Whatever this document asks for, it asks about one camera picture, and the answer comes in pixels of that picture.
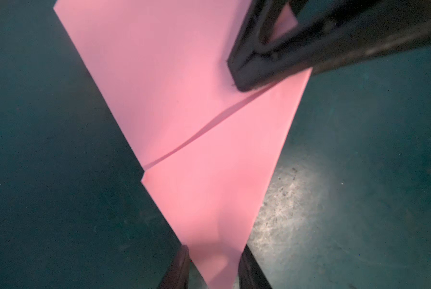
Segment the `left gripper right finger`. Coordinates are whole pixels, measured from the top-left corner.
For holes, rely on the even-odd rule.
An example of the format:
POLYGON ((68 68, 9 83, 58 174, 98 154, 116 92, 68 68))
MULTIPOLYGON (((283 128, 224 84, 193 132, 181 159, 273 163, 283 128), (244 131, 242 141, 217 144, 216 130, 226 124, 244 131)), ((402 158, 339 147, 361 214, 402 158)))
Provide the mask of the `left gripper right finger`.
POLYGON ((246 245, 238 266, 240 289, 272 289, 256 258, 246 245))

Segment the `pink square paper sheet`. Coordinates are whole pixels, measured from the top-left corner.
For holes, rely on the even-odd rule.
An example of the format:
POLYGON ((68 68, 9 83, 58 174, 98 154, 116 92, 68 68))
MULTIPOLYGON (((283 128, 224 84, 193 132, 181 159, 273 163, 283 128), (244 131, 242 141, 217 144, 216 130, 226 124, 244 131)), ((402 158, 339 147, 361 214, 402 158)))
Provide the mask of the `pink square paper sheet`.
POLYGON ((311 69, 248 93, 227 58, 249 1, 57 1, 54 10, 211 289, 241 254, 311 69))

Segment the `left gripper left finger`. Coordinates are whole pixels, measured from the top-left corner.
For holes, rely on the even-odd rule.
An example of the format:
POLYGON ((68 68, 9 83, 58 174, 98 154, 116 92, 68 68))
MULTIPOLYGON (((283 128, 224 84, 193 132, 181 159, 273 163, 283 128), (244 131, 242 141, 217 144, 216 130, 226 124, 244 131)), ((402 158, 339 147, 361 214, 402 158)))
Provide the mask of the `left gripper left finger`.
POLYGON ((166 271, 157 289, 188 289, 190 273, 190 252, 182 245, 166 271))

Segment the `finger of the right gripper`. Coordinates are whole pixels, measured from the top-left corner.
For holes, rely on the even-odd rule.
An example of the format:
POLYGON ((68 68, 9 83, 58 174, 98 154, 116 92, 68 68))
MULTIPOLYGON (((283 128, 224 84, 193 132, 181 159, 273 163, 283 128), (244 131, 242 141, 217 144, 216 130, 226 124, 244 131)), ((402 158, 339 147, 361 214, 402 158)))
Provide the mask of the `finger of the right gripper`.
POLYGON ((284 8, 304 1, 253 1, 227 65, 239 91, 281 81, 309 67, 326 72, 431 45, 431 1, 338 1, 272 39, 284 8))

